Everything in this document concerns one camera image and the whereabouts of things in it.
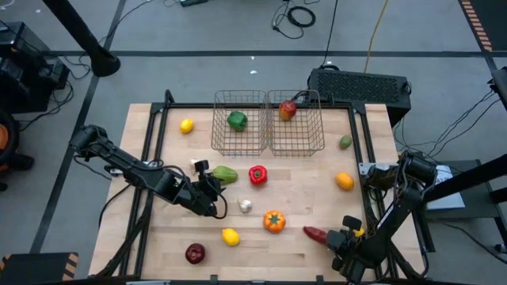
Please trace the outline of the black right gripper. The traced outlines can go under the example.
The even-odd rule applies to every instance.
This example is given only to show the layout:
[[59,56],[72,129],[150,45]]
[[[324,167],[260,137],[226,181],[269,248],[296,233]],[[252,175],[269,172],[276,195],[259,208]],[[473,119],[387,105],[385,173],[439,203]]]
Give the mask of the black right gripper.
[[375,239],[355,237],[362,222],[352,216],[344,216],[343,228],[329,230],[328,238],[334,238],[332,269],[339,272],[349,283],[360,283],[365,268],[375,267]]

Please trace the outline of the light green chayote squash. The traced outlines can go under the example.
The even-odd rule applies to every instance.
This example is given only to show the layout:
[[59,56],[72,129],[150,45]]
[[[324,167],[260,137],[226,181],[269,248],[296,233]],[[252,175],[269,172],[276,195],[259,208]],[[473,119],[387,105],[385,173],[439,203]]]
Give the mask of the light green chayote squash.
[[212,170],[214,177],[220,180],[221,184],[231,184],[238,179],[238,173],[225,165],[218,165]]

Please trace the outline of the red chili pepper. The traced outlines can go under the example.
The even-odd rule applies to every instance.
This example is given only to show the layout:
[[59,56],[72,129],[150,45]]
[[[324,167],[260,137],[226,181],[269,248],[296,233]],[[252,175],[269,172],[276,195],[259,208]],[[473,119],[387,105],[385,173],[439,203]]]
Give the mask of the red chili pepper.
[[316,228],[313,226],[304,226],[303,232],[313,241],[316,241],[322,245],[326,245],[326,242],[327,242],[327,232],[326,231],[320,230],[319,228]]

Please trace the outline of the gold wire basket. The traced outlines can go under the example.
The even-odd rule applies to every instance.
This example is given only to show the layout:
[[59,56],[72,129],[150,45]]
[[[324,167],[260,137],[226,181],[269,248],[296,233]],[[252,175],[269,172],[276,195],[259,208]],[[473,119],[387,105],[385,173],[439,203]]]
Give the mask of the gold wire basket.
[[[318,92],[312,89],[268,91],[269,149],[282,158],[308,158],[325,148],[322,109]],[[297,112],[289,121],[279,116],[279,105],[293,100]]]
[[[215,93],[211,147],[223,156],[255,157],[267,148],[269,97],[263,90],[220,90]],[[233,111],[248,118],[244,131],[235,131],[227,117]]]

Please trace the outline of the red bell pepper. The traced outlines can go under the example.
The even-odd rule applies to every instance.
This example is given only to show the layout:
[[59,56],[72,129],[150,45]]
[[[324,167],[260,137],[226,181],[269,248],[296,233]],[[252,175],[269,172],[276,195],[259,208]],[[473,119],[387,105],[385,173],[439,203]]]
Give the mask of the red bell pepper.
[[249,170],[250,183],[253,185],[261,185],[267,182],[267,169],[262,165],[256,165]]

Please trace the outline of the green bell pepper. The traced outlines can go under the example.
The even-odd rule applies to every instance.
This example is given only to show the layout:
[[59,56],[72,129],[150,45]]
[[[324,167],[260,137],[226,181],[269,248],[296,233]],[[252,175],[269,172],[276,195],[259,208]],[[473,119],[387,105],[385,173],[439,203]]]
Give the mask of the green bell pepper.
[[248,118],[242,112],[233,111],[227,117],[227,122],[235,131],[244,131],[248,123]]

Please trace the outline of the orange fruit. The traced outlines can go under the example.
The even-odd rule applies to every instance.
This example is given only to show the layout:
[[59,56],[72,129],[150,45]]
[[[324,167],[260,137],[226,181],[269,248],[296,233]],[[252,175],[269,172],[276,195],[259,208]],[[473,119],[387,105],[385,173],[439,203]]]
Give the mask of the orange fruit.
[[336,175],[337,186],[343,191],[352,191],[355,181],[352,176],[347,173],[338,173]]

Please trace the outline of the orange persimmon green calyx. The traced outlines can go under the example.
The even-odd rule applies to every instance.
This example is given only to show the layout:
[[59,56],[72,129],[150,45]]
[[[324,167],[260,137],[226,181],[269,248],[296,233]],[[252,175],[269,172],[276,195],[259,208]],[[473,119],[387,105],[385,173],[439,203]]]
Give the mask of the orange persimmon green calyx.
[[263,226],[272,234],[278,234],[286,225],[286,218],[280,211],[268,211],[263,218]]

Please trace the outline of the dark red pomegranate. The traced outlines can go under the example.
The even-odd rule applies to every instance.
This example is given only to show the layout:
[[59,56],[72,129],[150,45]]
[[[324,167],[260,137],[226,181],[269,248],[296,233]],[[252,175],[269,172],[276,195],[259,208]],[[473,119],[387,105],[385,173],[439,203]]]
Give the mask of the dark red pomegranate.
[[206,249],[200,243],[192,243],[185,250],[185,259],[190,264],[199,264],[204,260],[205,257],[206,257]]

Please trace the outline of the red yellow apple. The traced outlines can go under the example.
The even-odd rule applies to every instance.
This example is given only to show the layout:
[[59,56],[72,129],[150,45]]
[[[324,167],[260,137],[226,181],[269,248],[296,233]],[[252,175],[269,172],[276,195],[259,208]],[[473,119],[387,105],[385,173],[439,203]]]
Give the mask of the red yellow apple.
[[279,116],[283,121],[289,121],[297,112],[296,103],[293,100],[283,101],[279,105]]

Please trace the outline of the dark grey side stand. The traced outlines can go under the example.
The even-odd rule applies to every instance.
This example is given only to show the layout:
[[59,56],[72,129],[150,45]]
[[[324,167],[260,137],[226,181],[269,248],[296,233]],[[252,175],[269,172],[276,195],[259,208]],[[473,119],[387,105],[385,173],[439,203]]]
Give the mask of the dark grey side stand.
[[507,219],[503,217],[499,206],[499,203],[507,201],[507,188],[493,190],[490,183],[485,182],[464,190],[460,194],[465,208],[436,211],[426,209],[422,214],[414,216],[417,238],[421,249],[426,252],[435,251],[428,225],[430,219],[493,219],[501,236],[498,245],[507,245]]

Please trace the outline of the black mesh computer case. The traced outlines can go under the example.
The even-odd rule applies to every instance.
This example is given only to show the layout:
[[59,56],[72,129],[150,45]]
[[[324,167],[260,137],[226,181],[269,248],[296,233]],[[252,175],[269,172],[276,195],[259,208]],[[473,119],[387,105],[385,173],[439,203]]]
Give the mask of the black mesh computer case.
[[325,105],[350,105],[365,112],[365,105],[387,107],[391,126],[411,110],[411,84],[405,77],[341,71],[330,66],[314,69],[307,79]]

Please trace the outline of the black hazard striped mat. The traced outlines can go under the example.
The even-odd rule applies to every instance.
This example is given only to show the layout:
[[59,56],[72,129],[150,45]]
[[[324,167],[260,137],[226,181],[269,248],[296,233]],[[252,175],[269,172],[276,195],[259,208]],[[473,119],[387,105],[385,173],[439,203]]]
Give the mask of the black hazard striped mat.
[[0,285],[40,285],[74,278],[77,253],[7,254],[0,258]]
[[480,48],[507,52],[507,0],[458,0]]

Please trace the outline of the black orange wheeled machine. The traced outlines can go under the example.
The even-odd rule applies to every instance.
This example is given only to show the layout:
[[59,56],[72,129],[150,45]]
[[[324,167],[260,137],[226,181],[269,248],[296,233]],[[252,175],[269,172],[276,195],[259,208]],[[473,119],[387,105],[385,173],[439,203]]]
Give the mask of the black orange wheeled machine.
[[0,177],[4,173],[30,170],[34,158],[18,152],[20,142],[19,123],[0,108]]

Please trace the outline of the black metal table frame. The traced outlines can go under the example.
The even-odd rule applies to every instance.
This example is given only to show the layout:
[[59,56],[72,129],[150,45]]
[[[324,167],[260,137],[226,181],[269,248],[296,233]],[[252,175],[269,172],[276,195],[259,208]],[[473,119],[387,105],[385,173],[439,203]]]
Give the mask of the black metal table frame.
[[[365,117],[350,117],[344,105],[323,106],[322,123],[325,148],[308,158],[282,158],[265,150],[255,157],[223,156],[211,147],[213,107],[211,104],[174,104],[167,116],[162,105],[132,104],[128,110],[121,148],[133,156],[144,151],[159,156],[167,165],[189,169],[191,159],[207,160],[210,166],[225,165],[236,170],[238,180],[229,184],[217,206],[224,218],[198,216],[191,211],[155,199],[147,234],[138,237],[127,261],[128,272],[139,272],[143,279],[167,279],[190,282],[221,281],[338,281],[341,276],[331,267],[332,253],[311,240],[304,226],[323,230],[338,229],[344,216],[363,219],[364,193],[355,188],[341,190],[338,173],[358,174],[356,156],[373,155],[378,162],[395,162],[395,148],[387,109],[370,104]],[[188,134],[180,132],[184,119],[194,121]],[[367,128],[361,124],[365,120]],[[154,129],[150,146],[145,149],[148,128]],[[341,150],[344,135],[353,144]],[[249,170],[262,165],[268,180],[250,183]],[[238,200],[250,200],[253,209],[243,214]],[[263,226],[268,211],[280,211],[285,228],[272,234]],[[222,230],[231,228],[240,237],[236,246],[227,245]],[[192,243],[206,249],[199,264],[185,259]]]

